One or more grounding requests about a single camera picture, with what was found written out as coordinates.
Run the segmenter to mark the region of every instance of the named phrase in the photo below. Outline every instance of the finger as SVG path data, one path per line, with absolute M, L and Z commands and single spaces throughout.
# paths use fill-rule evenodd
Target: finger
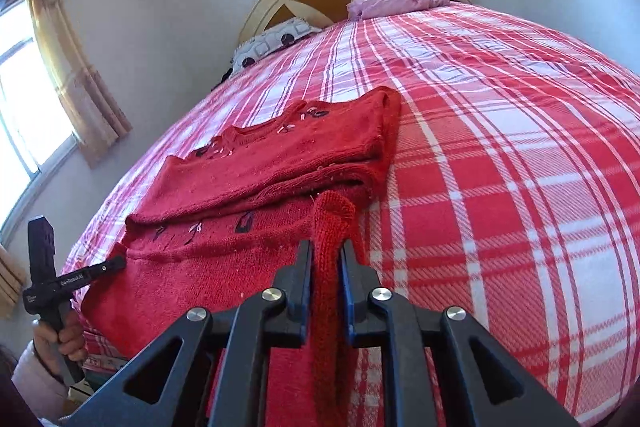
M 73 326 L 74 324 L 80 324 L 80 315 L 76 310 L 71 310 L 66 314 L 65 327 Z
M 67 326 L 58 334 L 58 338 L 60 339 L 60 344 L 68 343 L 68 341 L 71 341 L 76 337 L 82 337 L 83 330 L 84 328 L 82 327 L 82 324 L 74 324 L 71 326 Z
M 84 338 L 76 337 L 71 341 L 69 341 L 68 343 L 60 344 L 60 347 L 58 348 L 58 350 L 62 355 L 69 355 L 72 352 L 77 351 L 78 349 L 82 349 L 83 347 L 84 347 Z
M 69 354 L 69 360 L 73 360 L 74 362 L 84 362 L 88 356 L 89 352 L 82 348 Z
M 40 337 L 49 343 L 58 341 L 58 334 L 46 322 L 41 320 L 33 321 L 33 336 Z

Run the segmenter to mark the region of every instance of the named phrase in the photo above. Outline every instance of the pillow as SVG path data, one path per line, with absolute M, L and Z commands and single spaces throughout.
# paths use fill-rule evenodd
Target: pillow
M 347 4 L 347 10 L 349 19 L 357 21 L 448 6 L 450 2 L 451 0 L 353 0 Z
M 281 22 L 236 48 L 230 76 L 234 76 L 239 71 L 242 71 L 243 68 L 255 64 L 258 60 L 273 52 L 288 48 L 302 37 L 321 31 L 320 28 L 316 28 L 297 17 Z

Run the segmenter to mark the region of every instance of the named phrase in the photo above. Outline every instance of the window pane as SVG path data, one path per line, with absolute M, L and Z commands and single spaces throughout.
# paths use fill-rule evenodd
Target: window pane
M 15 125 L 33 158 L 42 165 L 72 130 L 35 42 L 0 64 L 0 82 L 7 125 Z
M 14 148 L 0 125 L 0 226 L 20 195 L 29 185 L 29 175 L 15 155 Z
M 0 55 L 32 36 L 33 26 L 27 3 L 21 2 L 0 17 Z

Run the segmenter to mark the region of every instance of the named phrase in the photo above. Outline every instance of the pink pillow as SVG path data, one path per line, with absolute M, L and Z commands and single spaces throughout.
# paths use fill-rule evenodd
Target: pink pillow
M 448 6 L 450 2 L 451 0 L 353 0 L 347 4 L 347 10 L 349 20 L 358 21 Z

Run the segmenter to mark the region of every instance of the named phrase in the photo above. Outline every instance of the person's arm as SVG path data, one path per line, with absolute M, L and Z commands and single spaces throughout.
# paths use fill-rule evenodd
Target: person's arm
M 12 377 L 31 411 L 52 422 L 62 416 L 68 393 L 60 378 L 58 360 L 52 354 L 51 344 L 56 342 L 60 343 L 60 353 L 71 360 L 81 362 L 87 357 L 82 325 L 75 311 L 67 315 L 65 328 L 59 335 L 50 326 L 34 321 L 33 341 L 24 350 Z

